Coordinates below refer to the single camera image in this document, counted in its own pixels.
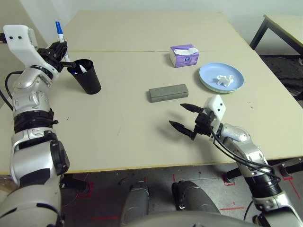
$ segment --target tissue box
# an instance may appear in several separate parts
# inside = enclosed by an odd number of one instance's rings
[[[188,44],[172,46],[170,48],[169,57],[175,68],[197,64],[199,52],[195,52],[192,54],[190,52],[186,52],[186,50],[189,50],[190,48],[194,48],[194,46],[192,44]]]

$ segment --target black cup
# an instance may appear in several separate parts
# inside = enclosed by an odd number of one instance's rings
[[[75,61],[76,67],[68,67],[67,70],[78,81],[87,94],[93,95],[101,90],[101,85],[94,69],[94,63],[88,59]],[[82,72],[79,65],[82,65],[87,72]]]

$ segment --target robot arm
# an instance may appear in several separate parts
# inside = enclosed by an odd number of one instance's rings
[[[35,50],[31,30],[23,25],[4,26],[9,49],[25,70],[13,88],[10,173],[18,186],[0,206],[0,226],[62,226],[60,177],[69,168],[63,144],[57,139],[48,91],[64,66],[67,44],[53,43]]]
[[[217,141],[232,155],[230,157],[237,161],[250,187],[256,208],[262,211],[259,220],[265,220],[267,226],[285,226],[285,220],[292,220],[291,226],[302,226],[288,196],[279,187],[279,177],[274,175],[274,169],[268,165],[261,150],[252,142],[250,134],[242,128],[221,123],[226,107],[219,95],[208,99],[205,108],[191,104],[181,106],[198,113],[194,131],[178,122],[170,121],[170,124],[192,140],[197,134],[207,135],[211,141]]]

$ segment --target gray sponge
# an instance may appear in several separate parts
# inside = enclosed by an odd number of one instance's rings
[[[175,98],[188,96],[188,89],[185,84],[173,85],[168,87],[158,87],[150,89],[151,102],[160,102]]]

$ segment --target light blue plate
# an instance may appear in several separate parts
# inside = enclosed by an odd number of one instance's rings
[[[223,63],[212,62],[206,64],[200,68],[199,74],[201,82],[208,89],[219,93],[230,93],[236,91],[244,84],[244,77],[242,74],[234,67]],[[233,83],[231,83],[228,87],[224,87],[223,84],[217,85],[218,75],[233,75]]]

